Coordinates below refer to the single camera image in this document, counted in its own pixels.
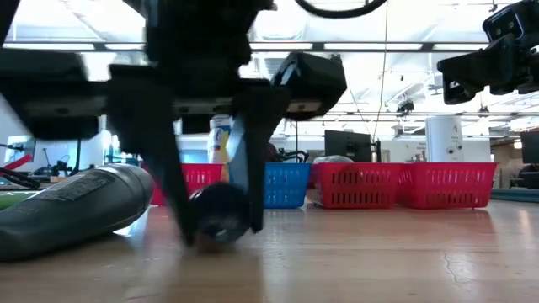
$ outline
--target red plastic basket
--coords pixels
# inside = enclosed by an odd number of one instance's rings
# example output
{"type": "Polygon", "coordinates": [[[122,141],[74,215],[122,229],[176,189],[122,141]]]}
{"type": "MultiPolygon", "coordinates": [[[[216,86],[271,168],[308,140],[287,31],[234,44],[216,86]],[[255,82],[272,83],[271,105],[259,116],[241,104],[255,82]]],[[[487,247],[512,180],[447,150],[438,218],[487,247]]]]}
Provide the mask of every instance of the red plastic basket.
{"type": "Polygon", "coordinates": [[[422,210],[486,207],[496,163],[403,164],[399,204],[422,210]]]}
{"type": "Polygon", "coordinates": [[[385,209],[397,200],[400,163],[318,163],[313,166],[325,209],[385,209]]]}
{"type": "MultiPolygon", "coordinates": [[[[187,193],[193,194],[196,190],[206,185],[221,181],[222,164],[182,164],[187,193]]],[[[162,190],[154,184],[152,204],[163,206],[165,198],[162,190]]]]}

